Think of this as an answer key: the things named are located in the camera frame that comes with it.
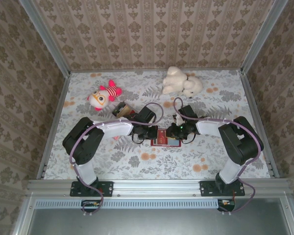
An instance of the white plush toy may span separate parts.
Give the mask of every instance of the white plush toy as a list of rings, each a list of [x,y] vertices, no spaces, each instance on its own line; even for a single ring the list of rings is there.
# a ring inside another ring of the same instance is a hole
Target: white plush toy
[[[187,76],[178,67],[171,66],[168,69],[167,77],[163,79],[162,94],[179,92],[187,98],[192,98],[202,89],[202,82],[198,78]]]

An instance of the wire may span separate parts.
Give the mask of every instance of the wire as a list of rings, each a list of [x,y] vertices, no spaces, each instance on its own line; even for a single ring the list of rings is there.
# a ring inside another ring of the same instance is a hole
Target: wire
[[[81,182],[84,186],[86,186],[86,187],[88,187],[88,188],[90,188],[90,189],[96,191],[96,192],[100,195],[100,204],[99,204],[99,206],[97,207],[97,209],[95,209],[92,213],[96,213],[96,212],[98,212],[98,211],[100,210],[100,208],[101,208],[101,206],[102,206],[102,204],[103,204],[103,194],[102,194],[102,192],[100,192],[97,188],[92,187],[92,186],[88,185],[87,183],[85,183],[85,181],[80,177],[80,175],[79,175],[79,173],[78,173],[78,171],[77,171],[77,168],[76,168],[76,163],[75,163],[75,161],[73,161],[73,153],[75,152],[75,150],[76,150],[78,144],[81,142],[81,140],[83,139],[83,137],[84,137],[85,135],[87,135],[87,133],[90,132],[92,129],[96,128],[97,126],[101,126],[101,125],[105,125],[105,124],[110,124],[110,123],[130,123],[130,124],[139,124],[139,125],[145,125],[145,126],[151,126],[151,125],[155,125],[155,124],[157,124],[158,122],[160,122],[160,121],[162,120],[162,118],[163,118],[163,116],[164,116],[164,110],[163,110],[163,108],[162,108],[162,106],[161,106],[160,104],[155,103],[155,102],[150,102],[150,103],[146,104],[145,106],[148,106],[148,105],[150,105],[150,104],[158,105],[158,106],[160,107],[160,109],[161,109],[161,117],[160,117],[157,121],[152,122],[152,123],[143,123],[143,122],[138,122],[138,121],[129,121],[129,120],[117,119],[117,120],[112,120],[112,121],[99,122],[99,123],[96,123],[96,124],[92,125],[92,126],[89,127],[87,130],[85,130],[85,131],[81,134],[81,136],[77,139],[76,143],[74,144],[74,146],[73,146],[73,148],[72,148],[72,150],[71,150],[71,152],[70,152],[70,157],[69,157],[70,164],[73,165],[73,169],[74,169],[75,173],[77,174],[77,177],[78,177],[78,179],[80,180],[80,182]]]
[[[144,140],[145,140],[145,139],[143,139],[141,142],[137,143],[137,142],[134,141],[134,134],[132,135],[132,141],[133,141],[134,143],[136,143],[136,144],[141,144],[141,143],[144,142]]]
[[[232,121],[232,120],[227,120],[227,119],[216,119],[216,118],[193,118],[193,117],[185,116],[185,115],[181,114],[181,113],[178,111],[178,109],[176,108],[176,106],[175,106],[175,102],[176,102],[177,99],[179,99],[179,100],[181,101],[181,106],[182,106],[182,108],[183,108],[183,100],[182,100],[180,97],[177,97],[177,98],[175,98],[174,101],[173,101],[173,107],[174,107],[174,110],[175,110],[175,111],[176,111],[181,117],[186,118],[186,119],[189,119],[189,120],[199,120],[199,121],[201,121],[201,120],[202,120],[202,121],[208,121],[208,120],[210,120],[210,121],[218,121],[218,122],[232,123],[232,124],[234,124],[234,125],[236,125],[236,126],[242,128],[243,130],[245,130],[245,131],[246,131],[246,132],[247,132],[247,133],[248,133],[248,134],[254,139],[254,141],[255,141],[255,143],[256,143],[256,145],[257,145],[257,148],[258,148],[257,156],[256,156],[254,159],[252,159],[252,160],[246,162],[245,165],[242,167],[242,169],[240,170],[240,172],[239,172],[238,175],[237,175],[237,179],[238,179],[242,184],[245,184],[245,185],[251,187],[251,188],[253,189],[253,193],[252,193],[251,197],[249,198],[249,200],[248,200],[243,206],[241,206],[240,208],[238,208],[238,209],[236,209],[236,210],[234,210],[234,211],[232,211],[232,212],[229,212],[229,211],[227,211],[225,208],[220,207],[221,209],[225,210],[225,211],[228,212],[229,214],[230,214],[230,213],[236,213],[236,212],[239,212],[240,210],[242,210],[243,208],[245,208],[245,207],[251,202],[251,200],[254,198],[254,196],[255,196],[255,194],[256,194],[256,189],[255,189],[252,185],[250,185],[250,184],[244,182],[243,180],[241,180],[241,179],[239,178],[239,177],[241,176],[241,174],[244,172],[244,170],[247,168],[247,166],[248,166],[249,164],[251,164],[251,163],[253,163],[254,161],[256,161],[256,160],[259,159],[259,156],[260,156],[260,154],[261,154],[261,147],[260,147],[260,144],[259,144],[259,142],[258,142],[256,136],[255,136],[250,130],[248,130],[246,127],[244,127],[243,125],[241,125],[241,124],[239,124],[239,123],[237,123],[237,122],[234,122],[234,121]]]
[[[195,140],[195,137],[196,137],[196,134],[194,134],[194,137],[193,137],[193,139],[192,139],[191,141],[189,141],[189,142],[187,142],[187,143],[184,143],[183,140],[182,140],[182,143],[183,143],[183,144],[189,144],[189,143],[191,143],[191,142],[193,142],[193,141]]]

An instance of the stuffed toy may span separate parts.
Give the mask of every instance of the stuffed toy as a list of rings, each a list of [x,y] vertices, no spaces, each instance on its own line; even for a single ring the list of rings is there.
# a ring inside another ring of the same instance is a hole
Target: stuffed toy
[[[202,82],[194,77],[187,76],[178,67],[171,66],[168,69],[167,77],[163,79],[162,94],[179,92],[187,98],[192,98],[202,91]]]
[[[122,94],[122,89],[117,87],[114,81],[110,80],[108,85],[107,88],[100,86],[100,91],[94,92],[87,97],[87,100],[96,111],[107,107],[110,101],[114,101],[116,97]]]

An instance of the patterned wallpaper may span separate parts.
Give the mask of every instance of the patterned wallpaper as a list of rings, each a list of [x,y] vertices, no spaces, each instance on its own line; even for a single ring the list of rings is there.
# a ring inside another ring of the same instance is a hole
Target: patterned wallpaper
[[[35,0],[71,70],[240,67],[273,0]]]
[[[19,2],[0,1],[0,235],[36,177],[63,81]]]
[[[289,0],[247,75],[275,161],[294,193],[294,0]]]

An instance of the card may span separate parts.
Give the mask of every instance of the card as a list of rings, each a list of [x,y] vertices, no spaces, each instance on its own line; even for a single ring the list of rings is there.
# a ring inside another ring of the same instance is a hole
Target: card
[[[158,137],[151,140],[151,146],[181,147],[181,141],[166,137],[166,129],[158,129]]]

